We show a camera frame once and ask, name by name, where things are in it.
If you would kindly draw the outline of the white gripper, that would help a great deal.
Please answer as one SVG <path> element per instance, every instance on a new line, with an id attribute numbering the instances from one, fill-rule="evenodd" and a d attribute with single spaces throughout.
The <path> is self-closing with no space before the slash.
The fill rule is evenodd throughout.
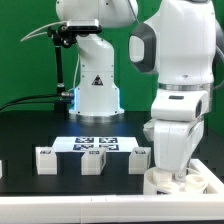
<path id="1" fill-rule="evenodd" d="M 203 115 L 208 109 L 209 96 L 204 90 L 157 90 L 151 119 L 144 124 L 143 132 L 154 142 L 155 165 L 176 173 L 177 181 L 186 180 L 184 167 L 203 137 Z"/>

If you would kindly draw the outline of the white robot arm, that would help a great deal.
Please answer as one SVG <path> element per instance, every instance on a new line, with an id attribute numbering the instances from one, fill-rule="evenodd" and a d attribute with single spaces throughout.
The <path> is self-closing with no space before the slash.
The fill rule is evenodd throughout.
<path id="1" fill-rule="evenodd" d="M 118 92 L 111 78 L 113 48 L 100 40 L 101 28 L 135 27 L 129 58 L 142 73 L 158 75 L 151 119 L 144 126 L 154 144 L 158 169 L 180 175 L 199 144 L 204 114 L 210 110 L 217 47 L 217 22 L 211 0 L 162 0 L 158 11 L 138 22 L 136 0 L 58 0 L 65 42 L 76 41 L 81 82 L 71 114 L 85 119 L 111 117 Z"/>

